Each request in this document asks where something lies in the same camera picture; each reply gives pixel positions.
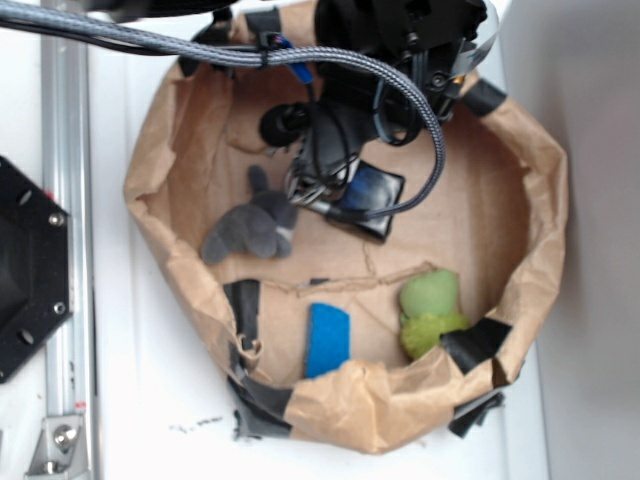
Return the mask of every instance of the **green plush toy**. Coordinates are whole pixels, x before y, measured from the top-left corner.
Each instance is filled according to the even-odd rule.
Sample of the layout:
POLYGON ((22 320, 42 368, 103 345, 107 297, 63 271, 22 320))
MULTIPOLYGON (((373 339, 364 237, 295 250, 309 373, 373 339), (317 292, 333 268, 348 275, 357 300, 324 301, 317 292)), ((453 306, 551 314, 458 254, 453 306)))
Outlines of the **green plush toy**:
POLYGON ((400 342, 414 360, 440 343, 440 335, 469 328, 456 311, 458 277, 449 270, 433 270, 411 279, 400 292, 400 342))

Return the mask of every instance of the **gray stuffed bunny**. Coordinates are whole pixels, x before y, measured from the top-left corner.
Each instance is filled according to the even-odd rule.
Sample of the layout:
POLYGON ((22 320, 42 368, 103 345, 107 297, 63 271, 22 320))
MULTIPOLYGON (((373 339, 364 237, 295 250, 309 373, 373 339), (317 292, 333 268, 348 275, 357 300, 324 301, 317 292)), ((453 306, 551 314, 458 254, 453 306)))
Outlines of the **gray stuffed bunny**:
POLYGON ((269 190, 261 167, 249 167, 248 176, 253 198, 225 213, 209 232, 200 250, 206 263, 220 263, 231 252, 250 252, 259 258, 291 254, 297 207, 289 203, 284 193, 269 190))

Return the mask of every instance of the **blue sponge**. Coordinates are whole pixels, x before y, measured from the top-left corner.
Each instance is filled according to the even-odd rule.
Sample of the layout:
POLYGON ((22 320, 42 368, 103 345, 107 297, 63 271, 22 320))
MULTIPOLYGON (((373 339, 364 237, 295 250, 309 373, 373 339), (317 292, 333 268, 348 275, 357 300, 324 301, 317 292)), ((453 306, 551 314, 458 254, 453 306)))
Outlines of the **blue sponge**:
POLYGON ((339 308, 323 303, 311 305, 307 378, 336 370, 349 360, 351 322, 339 308))

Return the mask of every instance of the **black hexagonal plate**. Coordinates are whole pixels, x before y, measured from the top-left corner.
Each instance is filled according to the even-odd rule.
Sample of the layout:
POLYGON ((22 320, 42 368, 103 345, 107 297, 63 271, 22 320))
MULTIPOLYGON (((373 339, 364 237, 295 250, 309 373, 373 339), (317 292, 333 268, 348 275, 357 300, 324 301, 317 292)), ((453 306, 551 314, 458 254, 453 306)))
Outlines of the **black hexagonal plate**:
POLYGON ((0 157, 0 383, 70 315, 69 217, 0 157))

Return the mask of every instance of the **brown paper bag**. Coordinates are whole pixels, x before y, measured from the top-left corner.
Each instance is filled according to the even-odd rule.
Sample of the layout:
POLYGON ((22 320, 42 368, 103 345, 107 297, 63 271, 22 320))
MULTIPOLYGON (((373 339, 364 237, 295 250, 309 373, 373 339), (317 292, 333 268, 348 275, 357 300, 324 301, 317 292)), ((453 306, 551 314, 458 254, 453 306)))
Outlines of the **brown paper bag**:
MULTIPOLYGON (((312 15, 308 5, 285 10, 285 34, 295 26, 292 35, 304 44, 301 25, 312 32, 312 15)), ((231 35, 249 39, 244 18, 231 35)), ((484 85, 473 87, 476 81, 468 80, 468 95, 484 85)), ((233 254, 205 265, 198 252, 210 228, 250 198, 247 167, 262 165, 272 185, 281 183, 295 149, 266 156, 258 124, 272 106, 298 100, 305 100, 304 89, 286 68, 237 71, 230 78, 201 65, 185 78, 174 66, 140 134, 126 201, 187 316, 229 376, 241 414, 254 422, 248 428, 271 425, 291 437, 386 452, 450 422, 458 407, 518 376, 558 293, 567 162, 512 100, 490 111, 459 105, 444 127, 448 162, 440 183, 419 207, 396 216, 384 245, 301 210, 289 258, 233 254), (494 351, 468 368, 444 340, 413 363, 398 341, 398 292, 435 266, 458 272, 466 316, 507 328, 494 351), (313 285, 314 278, 329 281, 313 285), (258 335, 248 342, 224 289, 246 279, 260 282, 258 335), (352 360, 307 380, 313 302, 349 312, 352 360)), ((362 158, 405 176, 408 197, 428 175, 433 151, 423 132, 401 149, 371 142, 362 158)))

